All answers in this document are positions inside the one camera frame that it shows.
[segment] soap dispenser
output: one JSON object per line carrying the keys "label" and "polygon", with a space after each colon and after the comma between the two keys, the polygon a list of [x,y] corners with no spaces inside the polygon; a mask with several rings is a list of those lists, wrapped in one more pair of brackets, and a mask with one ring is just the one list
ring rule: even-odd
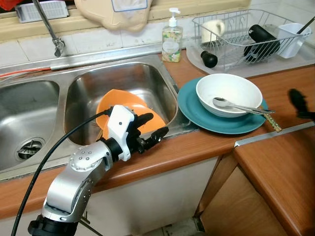
{"label": "soap dispenser", "polygon": [[177,26],[175,13],[181,13],[178,8],[170,8],[172,18],[169,19],[168,26],[162,31],[162,60],[169,62],[179,62],[181,60],[183,28]]}

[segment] white tile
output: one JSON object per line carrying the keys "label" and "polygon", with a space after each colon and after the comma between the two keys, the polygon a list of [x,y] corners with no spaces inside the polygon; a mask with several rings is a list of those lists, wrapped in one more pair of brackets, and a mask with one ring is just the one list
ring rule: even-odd
{"label": "white tile", "polygon": [[279,2],[252,4],[251,9],[264,10],[264,11],[276,14],[278,11],[279,5],[280,5]]}
{"label": "white tile", "polygon": [[[78,54],[71,35],[61,36],[65,43],[63,57]],[[30,61],[55,58],[55,45],[51,37],[20,39],[19,43]]]}
{"label": "white tile", "polygon": [[183,27],[183,38],[195,36],[195,23],[192,22],[194,17],[182,18],[178,20],[178,25]]}
{"label": "white tile", "polygon": [[140,32],[122,30],[123,47],[138,46],[162,41],[162,29],[166,22],[147,24]]}
{"label": "white tile", "polygon": [[0,66],[28,62],[17,40],[0,44]]}
{"label": "white tile", "polygon": [[76,33],[72,35],[72,39],[79,54],[100,52],[123,46],[120,31],[107,29]]}
{"label": "white tile", "polygon": [[20,39],[19,43],[30,61],[55,57],[55,46],[50,37]]}
{"label": "white tile", "polygon": [[252,0],[251,5],[256,5],[256,4],[267,4],[267,3],[279,3],[282,0]]}
{"label": "white tile", "polygon": [[[298,22],[301,24],[306,24],[314,15],[315,9],[313,12],[305,11],[303,9],[288,5],[288,4],[281,4],[278,10],[278,14],[293,22]],[[313,34],[311,34],[307,39],[306,42],[310,43],[311,45],[315,46],[315,24],[314,22],[310,24]]]}
{"label": "white tile", "polygon": [[61,39],[64,41],[64,44],[65,44],[65,47],[63,49],[63,55],[62,55],[63,57],[78,54],[72,35],[61,36]]}
{"label": "white tile", "polygon": [[315,12],[315,1],[314,0],[282,0],[282,4],[289,4],[291,6],[309,11]]}

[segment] blue plate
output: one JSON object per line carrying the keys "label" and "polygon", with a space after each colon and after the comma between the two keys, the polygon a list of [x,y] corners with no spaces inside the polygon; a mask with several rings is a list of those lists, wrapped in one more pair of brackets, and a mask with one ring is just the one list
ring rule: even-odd
{"label": "blue plate", "polygon": [[[198,126],[221,134],[244,134],[259,128],[265,117],[261,115],[246,114],[236,118],[223,118],[213,115],[200,103],[196,85],[201,78],[186,83],[178,93],[178,105],[183,114]],[[267,109],[266,101],[263,99],[262,107]]]}

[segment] soap bottle label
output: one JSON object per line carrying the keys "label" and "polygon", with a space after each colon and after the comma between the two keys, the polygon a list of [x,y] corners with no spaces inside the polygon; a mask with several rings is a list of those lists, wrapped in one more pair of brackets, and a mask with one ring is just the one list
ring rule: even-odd
{"label": "soap bottle label", "polygon": [[181,38],[177,32],[163,32],[162,59],[164,61],[179,62],[181,59]]}

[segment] white cup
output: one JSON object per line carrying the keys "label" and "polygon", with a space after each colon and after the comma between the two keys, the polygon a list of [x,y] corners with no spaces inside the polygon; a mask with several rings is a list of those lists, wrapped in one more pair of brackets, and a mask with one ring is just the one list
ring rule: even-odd
{"label": "white cup", "polygon": [[225,25],[222,20],[207,21],[201,26],[202,43],[215,41],[217,39],[217,35],[221,36],[225,31]]}
{"label": "white cup", "polygon": [[297,32],[303,27],[300,23],[290,23],[279,26],[278,39],[280,39],[281,47],[277,54],[282,58],[294,57],[302,47],[304,41],[312,33],[312,29],[308,26],[301,34]]}

